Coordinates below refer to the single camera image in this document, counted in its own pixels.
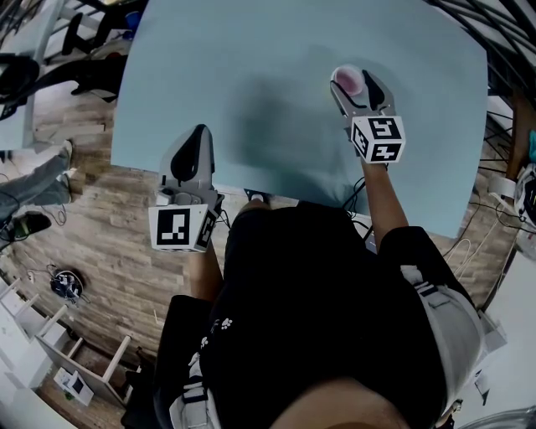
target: jeans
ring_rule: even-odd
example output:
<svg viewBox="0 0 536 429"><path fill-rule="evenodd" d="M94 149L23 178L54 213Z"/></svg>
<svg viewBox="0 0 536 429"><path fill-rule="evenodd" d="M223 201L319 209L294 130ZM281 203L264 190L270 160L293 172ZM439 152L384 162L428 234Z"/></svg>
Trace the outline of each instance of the jeans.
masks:
<svg viewBox="0 0 536 429"><path fill-rule="evenodd" d="M70 201L69 189L56 178L69 169L69 154L65 149L33 172L0 183L0 221L26 204L66 204Z"/></svg>

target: pink object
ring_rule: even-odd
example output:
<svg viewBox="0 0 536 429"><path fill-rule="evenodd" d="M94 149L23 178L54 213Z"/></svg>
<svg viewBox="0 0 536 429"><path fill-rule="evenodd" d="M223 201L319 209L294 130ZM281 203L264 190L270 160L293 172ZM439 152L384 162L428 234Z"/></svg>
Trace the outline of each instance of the pink object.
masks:
<svg viewBox="0 0 536 429"><path fill-rule="evenodd" d="M365 87L363 73L355 65L337 67L332 73L332 80L335 80L351 97L361 94Z"/></svg>

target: table surface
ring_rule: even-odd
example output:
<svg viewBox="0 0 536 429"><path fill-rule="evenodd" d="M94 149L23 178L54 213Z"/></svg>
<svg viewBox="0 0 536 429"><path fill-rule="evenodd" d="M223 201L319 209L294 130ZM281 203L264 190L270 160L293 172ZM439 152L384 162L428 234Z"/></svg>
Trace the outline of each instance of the table surface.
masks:
<svg viewBox="0 0 536 429"><path fill-rule="evenodd" d="M38 13L0 49L2 54L25 54L43 62L44 51L54 24L58 19L64 0L51 3L44 11ZM0 121L0 150L12 150L27 147L34 140L34 96L28 98L24 106L3 121Z"/></svg>
<svg viewBox="0 0 536 429"><path fill-rule="evenodd" d="M329 91L348 63L394 93L407 143L389 174L410 223L455 236L482 148L487 59L422 0L152 0L111 162L157 171L172 142L205 123L214 183L340 206L362 176ZM369 213L365 192L357 211Z"/></svg>

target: black and white marker cube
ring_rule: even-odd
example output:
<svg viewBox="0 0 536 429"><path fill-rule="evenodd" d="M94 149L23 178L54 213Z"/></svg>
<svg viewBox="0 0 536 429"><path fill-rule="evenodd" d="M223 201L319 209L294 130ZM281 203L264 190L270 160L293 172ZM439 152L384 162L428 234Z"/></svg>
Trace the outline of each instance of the black and white marker cube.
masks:
<svg viewBox="0 0 536 429"><path fill-rule="evenodd" d="M397 163L405 146L400 116L356 116L352 143L367 163Z"/></svg>
<svg viewBox="0 0 536 429"><path fill-rule="evenodd" d="M207 204L150 207L151 245L164 251L206 251L217 219Z"/></svg>

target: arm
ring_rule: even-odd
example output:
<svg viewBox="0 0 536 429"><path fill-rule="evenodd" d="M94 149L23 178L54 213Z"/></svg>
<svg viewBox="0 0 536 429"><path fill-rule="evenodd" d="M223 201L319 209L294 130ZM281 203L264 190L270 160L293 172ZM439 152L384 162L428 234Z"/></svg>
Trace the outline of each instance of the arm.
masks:
<svg viewBox="0 0 536 429"><path fill-rule="evenodd" d="M212 241L204 253L188 254L188 274L192 297L214 302L221 291L224 279Z"/></svg>
<svg viewBox="0 0 536 429"><path fill-rule="evenodd" d="M367 164L363 160L361 165L367 184L368 206L374 227L376 247L379 251L385 235L395 228L408 226L408 220L396 198L385 166L383 164Z"/></svg>

